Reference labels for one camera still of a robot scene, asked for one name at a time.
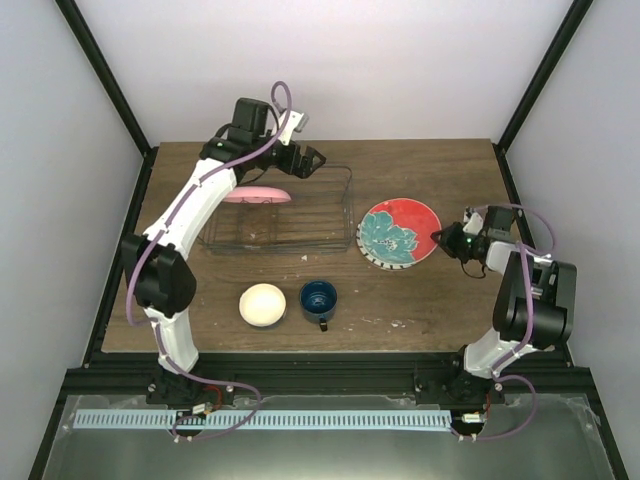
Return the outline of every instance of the white wall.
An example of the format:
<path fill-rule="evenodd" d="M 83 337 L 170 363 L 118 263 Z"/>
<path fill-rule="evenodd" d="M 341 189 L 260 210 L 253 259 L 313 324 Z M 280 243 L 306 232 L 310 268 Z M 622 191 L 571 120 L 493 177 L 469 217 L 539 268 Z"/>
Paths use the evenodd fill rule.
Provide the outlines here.
<path fill-rule="evenodd" d="M 79 366 L 140 154 L 53 1 L 0 6 L 0 477 Z"/>
<path fill-rule="evenodd" d="M 308 139 L 497 140 L 570 0 L 79 0 L 143 130 L 205 140 L 278 79 Z"/>
<path fill-rule="evenodd" d="M 630 478 L 640 478 L 639 17 L 638 2 L 594 2 L 508 155 L 523 202 L 548 213 L 559 258 L 578 267 L 569 343 L 591 367 Z"/>

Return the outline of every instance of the decorative plate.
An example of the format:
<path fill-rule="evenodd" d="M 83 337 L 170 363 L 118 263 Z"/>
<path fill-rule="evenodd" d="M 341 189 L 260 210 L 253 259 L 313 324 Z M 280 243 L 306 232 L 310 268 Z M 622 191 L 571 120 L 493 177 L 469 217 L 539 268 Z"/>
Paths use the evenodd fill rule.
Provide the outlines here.
<path fill-rule="evenodd" d="M 362 219 L 356 243 L 367 260 L 386 270 L 401 270 L 429 256 L 441 230 L 437 215 L 424 203 L 394 198 L 379 203 Z"/>

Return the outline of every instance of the black metal frame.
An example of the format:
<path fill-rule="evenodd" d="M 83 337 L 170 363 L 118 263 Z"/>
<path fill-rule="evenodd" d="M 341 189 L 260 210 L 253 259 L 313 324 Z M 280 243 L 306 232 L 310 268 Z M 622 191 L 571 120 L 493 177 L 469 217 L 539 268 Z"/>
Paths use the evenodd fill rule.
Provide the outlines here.
<path fill-rule="evenodd" d="M 150 147 L 75 1 L 56 0 L 56 3 L 144 158 L 123 225 L 124 235 L 135 228 L 158 148 Z M 592 0 L 574 0 L 504 134 L 493 146 L 512 203 L 520 203 L 520 198 L 509 170 L 507 151 L 591 3 Z M 522 239 L 533 245 L 526 218 L 518 218 L 517 221 Z M 31 479 L 39 479 L 44 473 L 68 396 L 147 394 L 149 381 L 157 369 L 157 354 L 102 352 L 102 342 L 122 271 L 122 260 L 118 251 L 109 271 L 84 356 L 85 368 L 67 372 L 29 477 Z M 507 371 L 526 375 L 541 393 L 585 394 L 594 413 L 600 417 L 600 434 L 616 478 L 628 478 L 589 369 L 575 367 L 566 345 L 559 347 L 554 352 L 528 355 Z M 200 373 L 205 376 L 253 384 L 265 395 L 400 395 L 414 392 L 416 401 L 420 403 L 426 401 L 426 398 L 415 391 L 417 379 L 440 378 L 446 375 L 450 368 L 450 357 L 451 353 L 203 353 L 200 356 L 199 368 L 202 369 Z M 506 393 L 525 391 L 525 387 L 505 385 Z"/>

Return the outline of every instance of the wooden table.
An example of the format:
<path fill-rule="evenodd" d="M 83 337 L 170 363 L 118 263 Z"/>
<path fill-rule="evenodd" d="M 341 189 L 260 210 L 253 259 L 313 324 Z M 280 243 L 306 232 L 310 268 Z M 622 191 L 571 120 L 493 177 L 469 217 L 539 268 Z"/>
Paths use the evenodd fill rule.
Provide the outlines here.
<path fill-rule="evenodd" d="M 353 170 L 355 219 L 373 205 L 410 197 L 429 205 L 443 226 L 460 220 L 464 207 L 506 202 L 507 194 L 489 140 L 389 140 L 309 142 L 329 164 Z M 201 143 L 162 144 L 136 231 L 156 220 L 192 172 Z M 490 326 L 501 281 L 474 280 L 460 263 L 436 250 L 418 265 L 383 271 L 353 244 L 330 255 L 214 255 L 196 242 L 189 265 L 198 280 L 190 306 L 200 351 L 442 351 L 477 340 Z M 478 270 L 477 265 L 469 265 Z M 339 295 L 329 331 L 302 317 L 297 296 L 313 279 L 332 282 Z M 238 313 L 242 292 L 255 283 L 282 289 L 288 309 L 272 330 L 257 330 Z M 105 352 L 156 351 L 150 328 L 131 328 L 124 316 L 125 283 L 103 343 Z M 136 309 L 138 318 L 143 316 Z"/>

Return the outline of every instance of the gray floor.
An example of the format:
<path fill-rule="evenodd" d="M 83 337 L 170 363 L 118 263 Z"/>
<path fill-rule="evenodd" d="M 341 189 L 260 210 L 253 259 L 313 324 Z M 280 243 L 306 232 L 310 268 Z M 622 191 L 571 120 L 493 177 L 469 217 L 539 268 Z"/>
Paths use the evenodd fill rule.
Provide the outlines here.
<path fill-rule="evenodd" d="M 67 422 L 77 405 L 96 408 L 95 401 L 81 400 L 69 406 Z M 528 396 L 511 401 L 509 407 L 492 407 L 486 433 L 508 430 L 526 417 Z M 107 403 L 108 408 L 131 408 L 129 400 Z M 407 401 L 381 398 L 347 403 L 348 408 L 413 408 Z M 308 399 L 275 398 L 267 408 L 317 408 L 317 402 L 312 404 Z M 534 422 L 523 432 L 509 440 L 476 444 L 460 444 L 447 433 L 240 431 L 176 445 L 165 431 L 61 428 L 45 478 L 610 479 L 596 421 L 581 398 L 545 395 Z"/>

